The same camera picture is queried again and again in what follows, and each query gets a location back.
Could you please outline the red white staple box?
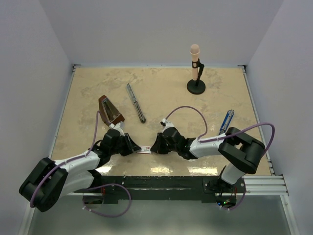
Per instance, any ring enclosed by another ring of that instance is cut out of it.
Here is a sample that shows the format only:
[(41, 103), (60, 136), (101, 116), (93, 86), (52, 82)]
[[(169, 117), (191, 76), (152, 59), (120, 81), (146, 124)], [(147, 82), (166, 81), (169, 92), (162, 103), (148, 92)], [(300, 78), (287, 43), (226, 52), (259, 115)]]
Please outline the red white staple box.
[(138, 154), (151, 154), (151, 147), (150, 146), (140, 146), (140, 150), (137, 151)]

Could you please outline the grey stapler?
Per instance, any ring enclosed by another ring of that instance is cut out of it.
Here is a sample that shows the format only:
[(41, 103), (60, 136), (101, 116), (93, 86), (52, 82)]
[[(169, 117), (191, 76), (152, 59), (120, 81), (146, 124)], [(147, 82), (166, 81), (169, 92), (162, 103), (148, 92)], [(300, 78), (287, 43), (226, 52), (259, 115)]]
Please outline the grey stapler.
[(145, 118), (145, 116), (144, 116), (144, 114), (143, 114), (143, 112), (141, 110), (141, 107), (140, 107), (140, 105), (139, 105), (139, 103), (138, 103), (138, 101), (136, 99), (136, 96), (135, 96), (135, 94), (134, 94), (134, 92), (133, 92), (133, 90), (132, 90), (132, 88), (131, 88), (129, 83), (127, 83), (126, 89), (127, 89), (128, 94), (129, 94), (130, 100), (132, 101), (132, 104), (134, 105), (134, 108), (135, 108), (135, 110), (137, 112), (137, 115), (139, 117), (140, 122), (141, 123), (146, 123), (146, 118)]

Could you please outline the blue stapler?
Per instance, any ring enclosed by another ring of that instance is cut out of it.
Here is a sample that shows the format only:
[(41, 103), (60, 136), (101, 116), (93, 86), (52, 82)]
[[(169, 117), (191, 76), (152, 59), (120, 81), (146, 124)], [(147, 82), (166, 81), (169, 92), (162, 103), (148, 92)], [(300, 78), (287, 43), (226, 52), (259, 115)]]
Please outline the blue stapler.
[(234, 110), (228, 110), (226, 115), (225, 115), (225, 118), (222, 122), (222, 125), (220, 127), (219, 135), (221, 135), (227, 131), (233, 116), (234, 116)]

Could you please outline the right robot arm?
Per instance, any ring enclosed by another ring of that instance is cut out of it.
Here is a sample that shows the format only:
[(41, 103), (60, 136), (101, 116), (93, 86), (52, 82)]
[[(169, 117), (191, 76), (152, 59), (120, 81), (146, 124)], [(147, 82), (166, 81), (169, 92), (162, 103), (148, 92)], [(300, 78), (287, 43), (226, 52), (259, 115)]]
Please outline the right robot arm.
[(218, 187), (230, 192), (235, 183), (246, 174), (255, 174), (265, 153), (262, 142), (231, 127), (226, 133), (207, 139), (186, 138), (175, 127), (157, 134), (151, 151), (157, 154), (176, 152), (186, 160), (222, 155), (229, 164), (222, 170)]

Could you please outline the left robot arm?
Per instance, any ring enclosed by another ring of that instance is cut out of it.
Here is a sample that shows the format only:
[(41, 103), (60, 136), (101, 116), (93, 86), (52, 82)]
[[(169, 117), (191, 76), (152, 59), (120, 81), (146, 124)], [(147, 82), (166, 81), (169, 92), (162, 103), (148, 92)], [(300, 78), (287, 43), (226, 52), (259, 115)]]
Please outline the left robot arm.
[(140, 150), (129, 134), (111, 129), (80, 155), (57, 161), (41, 159), (20, 186), (19, 194), (32, 208), (45, 212), (69, 193), (81, 189), (98, 191), (101, 175), (97, 168), (108, 163), (113, 155), (128, 156)]

